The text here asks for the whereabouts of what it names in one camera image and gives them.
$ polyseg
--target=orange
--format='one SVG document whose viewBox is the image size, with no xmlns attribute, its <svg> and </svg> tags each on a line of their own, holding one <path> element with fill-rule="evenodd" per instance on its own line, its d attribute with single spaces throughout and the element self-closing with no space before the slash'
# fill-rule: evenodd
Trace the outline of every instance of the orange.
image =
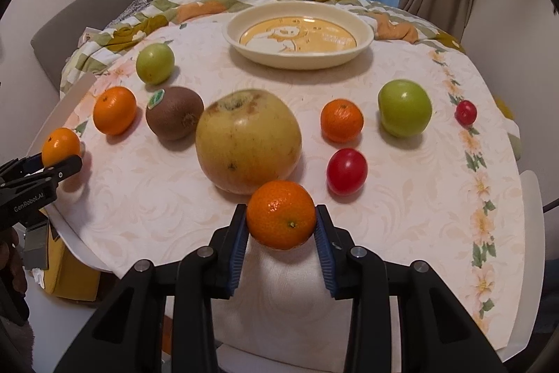
<svg viewBox="0 0 559 373">
<path fill-rule="evenodd" d="M 326 103 L 320 113 L 322 134 L 332 142 L 355 139 L 363 128 L 363 114 L 355 103 L 338 98 Z"/>
<path fill-rule="evenodd" d="M 120 135 L 132 124 L 136 109 L 136 97 L 130 89 L 111 87 L 95 102 L 93 123 L 101 133 Z"/>
<path fill-rule="evenodd" d="M 295 182 L 272 180 L 256 190 L 248 202 L 248 231 L 262 245 L 276 250 L 304 244 L 316 224 L 314 202 Z"/>
<path fill-rule="evenodd" d="M 79 138 L 69 128 L 57 128 L 53 131 L 41 149 L 44 167 L 52 166 L 71 155 L 81 155 Z"/>
</svg>

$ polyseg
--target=yellow apple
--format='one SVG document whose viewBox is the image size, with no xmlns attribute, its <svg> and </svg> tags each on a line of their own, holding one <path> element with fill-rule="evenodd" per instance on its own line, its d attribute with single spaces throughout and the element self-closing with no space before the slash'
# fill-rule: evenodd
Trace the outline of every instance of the yellow apple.
<svg viewBox="0 0 559 373">
<path fill-rule="evenodd" d="M 196 128 L 204 174 L 231 193 L 252 194 L 286 179 L 301 156 L 301 130 L 289 108 L 265 90 L 245 89 L 212 103 Z"/>
</svg>

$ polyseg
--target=red tomato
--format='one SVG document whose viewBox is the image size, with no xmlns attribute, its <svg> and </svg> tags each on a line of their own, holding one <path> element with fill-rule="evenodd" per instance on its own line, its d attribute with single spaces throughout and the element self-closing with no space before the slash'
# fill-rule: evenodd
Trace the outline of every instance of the red tomato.
<svg viewBox="0 0 559 373">
<path fill-rule="evenodd" d="M 359 190 L 367 179 L 367 160 L 355 149 L 340 149 L 326 168 L 326 182 L 333 193 L 347 196 Z"/>
<path fill-rule="evenodd" d="M 460 124 L 467 127 L 476 121 L 477 108 L 469 100 L 462 100 L 456 106 L 455 117 Z"/>
</svg>

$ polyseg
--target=screw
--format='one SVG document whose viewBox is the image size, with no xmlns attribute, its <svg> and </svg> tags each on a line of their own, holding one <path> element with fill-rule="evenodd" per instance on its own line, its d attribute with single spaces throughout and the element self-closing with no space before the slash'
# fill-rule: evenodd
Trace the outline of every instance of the screw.
<svg viewBox="0 0 559 373">
<path fill-rule="evenodd" d="M 201 246 L 198 250 L 196 250 L 196 253 L 200 258 L 209 258 L 213 255 L 213 248 L 209 245 Z"/>
<path fill-rule="evenodd" d="M 367 254 L 367 250 L 362 246 L 354 246 L 349 252 L 354 258 L 363 258 Z"/>
<path fill-rule="evenodd" d="M 414 269 L 418 272 L 425 273 L 429 270 L 429 264 L 425 261 L 416 261 L 414 263 Z"/>
<path fill-rule="evenodd" d="M 149 269 L 150 263 L 147 259 L 141 259 L 134 264 L 134 270 L 137 272 L 145 272 Z"/>
</svg>

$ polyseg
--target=gray headboard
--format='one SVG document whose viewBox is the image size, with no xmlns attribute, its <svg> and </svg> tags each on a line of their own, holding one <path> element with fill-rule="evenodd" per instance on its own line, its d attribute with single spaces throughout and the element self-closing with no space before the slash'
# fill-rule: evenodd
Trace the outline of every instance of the gray headboard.
<svg viewBox="0 0 559 373">
<path fill-rule="evenodd" d="M 132 1 L 76 0 L 38 30 L 31 39 L 31 46 L 57 90 L 60 88 L 62 68 L 77 48 L 83 30 L 86 27 L 103 29 Z"/>
</svg>

